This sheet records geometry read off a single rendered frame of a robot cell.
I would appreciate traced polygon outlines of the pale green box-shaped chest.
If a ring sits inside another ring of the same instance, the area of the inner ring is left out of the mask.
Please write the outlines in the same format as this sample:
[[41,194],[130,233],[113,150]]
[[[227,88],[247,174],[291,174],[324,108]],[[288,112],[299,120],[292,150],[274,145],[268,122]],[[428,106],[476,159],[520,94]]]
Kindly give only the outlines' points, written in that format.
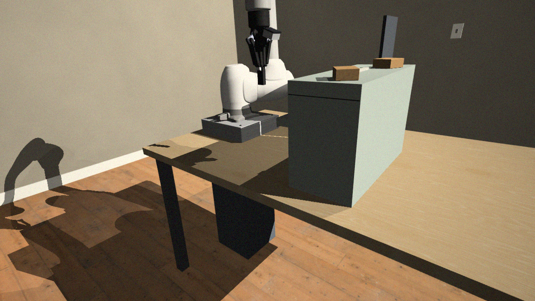
[[288,80],[289,187],[352,208],[403,150],[416,64]]

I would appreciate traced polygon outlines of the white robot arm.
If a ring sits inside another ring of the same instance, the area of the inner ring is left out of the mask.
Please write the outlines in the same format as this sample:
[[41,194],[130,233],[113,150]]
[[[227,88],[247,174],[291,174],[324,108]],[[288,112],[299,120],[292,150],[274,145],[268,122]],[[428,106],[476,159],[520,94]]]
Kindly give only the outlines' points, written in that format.
[[277,30],[275,0],[245,0],[245,3],[246,11],[270,12],[270,26],[262,27],[261,33],[273,42],[265,70],[265,85],[258,84],[257,70],[254,73],[249,72],[249,68],[243,64],[228,65],[222,71],[222,114],[215,115],[215,118],[232,122],[259,117],[259,113],[252,111],[253,102],[268,102],[288,97],[288,80],[293,79],[293,75],[286,70],[278,55],[281,32]]

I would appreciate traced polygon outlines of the brown rectangular box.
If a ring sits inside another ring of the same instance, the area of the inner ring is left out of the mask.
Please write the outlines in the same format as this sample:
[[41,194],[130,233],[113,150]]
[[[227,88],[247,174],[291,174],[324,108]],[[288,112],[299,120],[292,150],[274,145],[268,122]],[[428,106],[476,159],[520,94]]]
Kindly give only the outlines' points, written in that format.
[[334,66],[332,77],[336,81],[359,80],[359,70],[356,66]]

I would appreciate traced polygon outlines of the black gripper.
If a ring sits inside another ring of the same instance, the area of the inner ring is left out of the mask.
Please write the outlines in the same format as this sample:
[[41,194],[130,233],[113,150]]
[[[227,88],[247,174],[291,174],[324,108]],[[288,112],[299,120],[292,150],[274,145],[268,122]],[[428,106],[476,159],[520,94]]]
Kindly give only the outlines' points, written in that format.
[[270,26],[270,12],[249,11],[248,24],[251,31],[246,42],[249,46],[253,65],[256,66],[258,84],[265,85],[265,70],[269,63],[270,48],[273,41],[262,36],[261,28]]

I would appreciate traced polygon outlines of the tan rectangular block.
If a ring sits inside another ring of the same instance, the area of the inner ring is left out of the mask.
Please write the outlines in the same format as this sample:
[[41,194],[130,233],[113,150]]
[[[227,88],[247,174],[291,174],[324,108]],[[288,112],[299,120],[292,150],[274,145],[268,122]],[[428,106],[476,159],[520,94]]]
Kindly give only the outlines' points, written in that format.
[[403,67],[404,58],[378,58],[373,59],[373,66],[378,68],[393,69]]

